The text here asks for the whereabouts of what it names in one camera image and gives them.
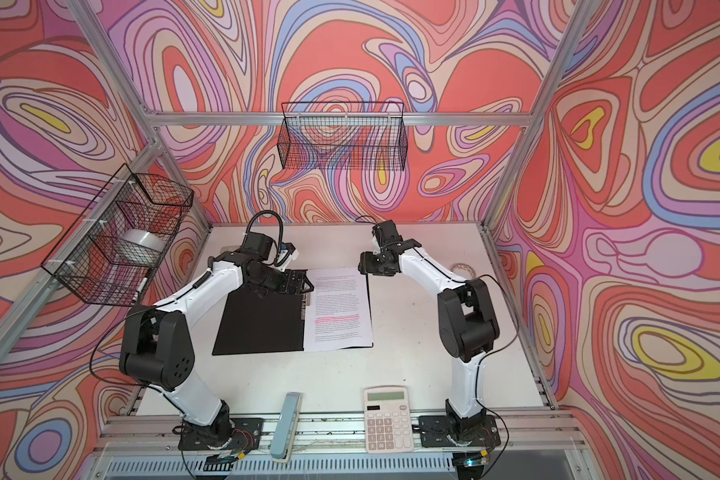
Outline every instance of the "wire basket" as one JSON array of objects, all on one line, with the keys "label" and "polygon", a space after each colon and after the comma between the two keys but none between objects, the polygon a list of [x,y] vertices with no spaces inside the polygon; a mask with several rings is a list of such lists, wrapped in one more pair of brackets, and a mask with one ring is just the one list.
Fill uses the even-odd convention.
[{"label": "wire basket", "polygon": [[401,101],[291,101],[277,140],[286,170],[404,170]]},{"label": "wire basket", "polygon": [[42,267],[83,302],[131,306],[152,283],[193,196],[160,175],[131,173],[58,268],[48,269],[48,257]]}]

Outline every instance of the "psychedelic pattern backdrop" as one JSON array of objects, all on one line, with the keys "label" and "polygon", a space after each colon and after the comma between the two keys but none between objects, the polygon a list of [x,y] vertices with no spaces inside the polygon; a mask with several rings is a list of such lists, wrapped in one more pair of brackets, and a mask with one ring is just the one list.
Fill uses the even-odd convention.
[{"label": "psychedelic pattern backdrop", "polygon": [[491,231],[605,478],[720,478],[720,1],[609,0]]},{"label": "psychedelic pattern backdrop", "polygon": [[[279,111],[397,100],[528,111],[568,20],[562,0],[108,2],[98,14],[145,105]],[[518,129],[409,129],[405,172],[281,171],[278,128],[162,131],[209,220],[481,220]]]},{"label": "psychedelic pattern backdrop", "polygon": [[[144,146],[123,101],[62,2],[0,2],[0,318],[105,180]],[[190,274],[201,226],[182,226],[146,301]],[[72,478],[129,387],[86,370],[125,309],[58,291],[0,366],[0,478]],[[94,358],[120,378],[120,331]]]}]

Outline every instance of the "calculator screen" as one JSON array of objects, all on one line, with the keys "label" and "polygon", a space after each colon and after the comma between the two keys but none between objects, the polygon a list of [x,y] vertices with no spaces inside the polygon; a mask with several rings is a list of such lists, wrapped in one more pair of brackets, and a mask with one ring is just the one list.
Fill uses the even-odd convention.
[{"label": "calculator screen", "polygon": [[405,400],[405,392],[380,392],[369,393],[369,402],[380,402],[383,400]]}]

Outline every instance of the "paper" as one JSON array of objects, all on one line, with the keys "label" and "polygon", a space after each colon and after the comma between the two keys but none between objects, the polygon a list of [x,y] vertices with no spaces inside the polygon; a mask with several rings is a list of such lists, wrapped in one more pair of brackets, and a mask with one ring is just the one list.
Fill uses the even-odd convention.
[{"label": "paper", "polygon": [[304,319],[304,351],[373,346],[365,275],[348,266],[310,270],[307,276],[315,290]]}]

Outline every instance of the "white table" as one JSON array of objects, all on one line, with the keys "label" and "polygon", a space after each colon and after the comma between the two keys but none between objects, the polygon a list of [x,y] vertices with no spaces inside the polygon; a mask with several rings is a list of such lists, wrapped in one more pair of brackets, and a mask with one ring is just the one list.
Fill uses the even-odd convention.
[{"label": "white table", "polygon": [[[293,242],[299,257],[293,269],[356,266],[370,250],[371,225],[286,226],[283,241]],[[257,226],[277,238],[276,226]],[[471,265],[478,274],[494,274],[475,224],[400,224],[404,239],[418,240],[441,264]],[[197,262],[242,242],[245,227],[213,228]],[[277,413],[286,392],[302,392],[302,412],[362,410],[361,391],[380,385],[408,388],[414,410],[442,410],[451,385],[451,357],[438,335],[437,298],[403,274],[368,278],[374,347],[331,352],[276,352],[212,356],[225,300],[218,302],[191,331],[195,369],[233,414]],[[515,328],[496,284],[486,279],[498,316],[499,349]],[[528,360],[519,341],[485,360],[481,367],[488,407],[541,407]],[[147,389],[137,415],[176,414],[162,396]]]}]

